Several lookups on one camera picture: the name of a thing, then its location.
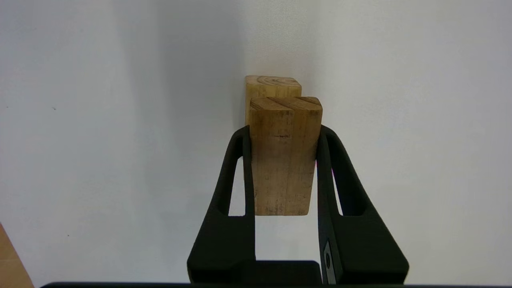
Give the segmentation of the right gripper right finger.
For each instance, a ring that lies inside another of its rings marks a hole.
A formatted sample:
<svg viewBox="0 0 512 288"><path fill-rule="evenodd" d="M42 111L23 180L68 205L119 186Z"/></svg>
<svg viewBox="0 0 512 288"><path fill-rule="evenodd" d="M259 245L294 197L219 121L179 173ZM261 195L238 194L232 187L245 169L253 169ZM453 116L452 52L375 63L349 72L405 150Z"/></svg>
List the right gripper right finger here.
<svg viewBox="0 0 512 288"><path fill-rule="evenodd" d="M316 155L318 240L325 284L402 285L408 261L337 134L322 126Z"/></svg>

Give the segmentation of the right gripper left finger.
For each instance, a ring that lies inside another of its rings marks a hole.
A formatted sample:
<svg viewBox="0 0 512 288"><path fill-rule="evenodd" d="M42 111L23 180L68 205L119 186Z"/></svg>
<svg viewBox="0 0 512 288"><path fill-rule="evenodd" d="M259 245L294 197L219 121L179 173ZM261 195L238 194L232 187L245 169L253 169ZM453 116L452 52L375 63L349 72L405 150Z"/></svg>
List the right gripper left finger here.
<svg viewBox="0 0 512 288"><path fill-rule="evenodd" d="M243 161L245 213L230 216L238 160ZM233 133L206 215L187 259L191 283L230 283L236 270L256 260L255 200L249 126Z"/></svg>

